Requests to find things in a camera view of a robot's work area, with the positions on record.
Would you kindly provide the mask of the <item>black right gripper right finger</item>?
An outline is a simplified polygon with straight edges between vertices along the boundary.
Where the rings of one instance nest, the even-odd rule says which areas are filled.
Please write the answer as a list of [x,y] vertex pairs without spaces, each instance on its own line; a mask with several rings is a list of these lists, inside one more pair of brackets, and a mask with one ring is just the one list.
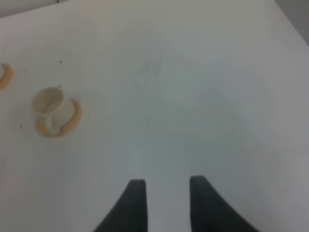
[[190,177],[190,223],[193,232],[256,232],[204,176]]

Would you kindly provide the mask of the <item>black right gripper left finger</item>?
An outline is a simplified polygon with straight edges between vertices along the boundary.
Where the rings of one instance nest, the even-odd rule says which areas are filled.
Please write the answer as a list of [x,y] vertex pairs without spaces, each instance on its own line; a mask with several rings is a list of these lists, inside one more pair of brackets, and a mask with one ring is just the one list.
[[130,180],[124,192],[96,232],[145,232],[147,231],[146,182]]

